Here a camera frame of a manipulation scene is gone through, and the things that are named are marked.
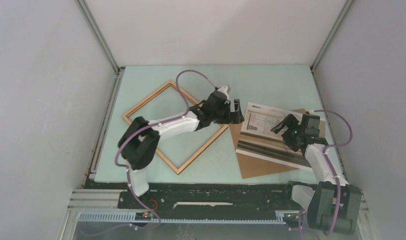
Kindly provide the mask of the wooden picture frame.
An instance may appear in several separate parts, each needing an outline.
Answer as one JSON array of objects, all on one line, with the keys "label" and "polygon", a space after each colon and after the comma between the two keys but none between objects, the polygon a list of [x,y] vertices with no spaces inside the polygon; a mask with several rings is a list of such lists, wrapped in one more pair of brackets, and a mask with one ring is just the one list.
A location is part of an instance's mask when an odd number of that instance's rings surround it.
[{"label": "wooden picture frame", "polygon": [[[140,110],[142,107],[144,107],[146,104],[148,104],[151,100],[153,100],[155,97],[157,97],[159,94],[161,94],[163,91],[167,90],[168,88],[173,88],[175,89],[178,93],[184,94],[184,97],[186,99],[187,103],[192,103],[192,104],[197,104],[198,101],[190,95],[188,92],[183,90],[181,87],[175,86],[175,83],[170,80],[166,83],[164,83],[161,87],[157,88],[154,92],[152,92],[150,95],[148,95],[146,98],[144,98],[142,101],[140,101],[137,105],[132,107],[130,110],[128,110],[126,113],[122,115],[123,120],[128,123],[132,124],[133,121],[130,119],[130,117],[136,113],[138,110]],[[219,124],[220,129],[207,141],[203,144],[202,147],[200,147],[197,152],[195,152],[188,160],[185,161],[184,164],[181,166],[177,167],[160,149],[156,148],[155,153],[177,174],[181,174],[197,157],[199,157],[215,140],[217,140],[227,129],[228,126],[226,124]]]}]

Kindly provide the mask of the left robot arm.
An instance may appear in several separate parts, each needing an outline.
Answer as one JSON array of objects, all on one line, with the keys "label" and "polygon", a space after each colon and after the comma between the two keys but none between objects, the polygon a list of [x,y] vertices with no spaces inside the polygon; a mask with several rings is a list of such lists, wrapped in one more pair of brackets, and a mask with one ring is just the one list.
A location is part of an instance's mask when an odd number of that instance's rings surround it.
[{"label": "left robot arm", "polygon": [[243,121],[240,100],[230,99],[228,86],[216,88],[206,100],[187,106],[186,111],[178,115],[158,120],[135,118],[120,138],[114,159],[118,167],[126,169],[127,185],[132,192],[129,201],[136,208],[147,206],[150,187],[146,168],[161,141],[199,131],[212,123],[230,125]]}]

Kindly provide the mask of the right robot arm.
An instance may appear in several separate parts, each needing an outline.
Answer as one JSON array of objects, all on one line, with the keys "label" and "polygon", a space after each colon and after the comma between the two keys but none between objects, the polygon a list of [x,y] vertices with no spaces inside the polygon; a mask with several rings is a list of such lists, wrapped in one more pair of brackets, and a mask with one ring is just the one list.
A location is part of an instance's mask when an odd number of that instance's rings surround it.
[{"label": "right robot arm", "polygon": [[352,235],[358,223],[361,190],[351,185],[334,166],[329,150],[332,144],[321,137],[320,116],[303,114],[298,120],[288,114],[271,132],[281,137],[292,151],[301,151],[315,175],[317,186],[294,182],[291,190],[282,194],[282,204],[288,209],[301,206],[306,211],[307,224],[325,235]]}]

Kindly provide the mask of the printed photo sheet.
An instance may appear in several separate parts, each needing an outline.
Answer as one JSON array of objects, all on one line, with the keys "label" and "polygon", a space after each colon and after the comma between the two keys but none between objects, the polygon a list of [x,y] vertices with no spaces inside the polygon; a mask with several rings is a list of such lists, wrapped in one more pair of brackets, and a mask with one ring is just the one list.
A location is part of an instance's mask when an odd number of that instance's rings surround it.
[{"label": "printed photo sheet", "polygon": [[310,163],[304,158],[301,150],[295,152],[286,146],[282,134],[288,128],[284,127],[278,133],[271,131],[289,114],[301,121],[305,113],[303,108],[286,110],[248,102],[238,135],[236,153],[311,172]]}]

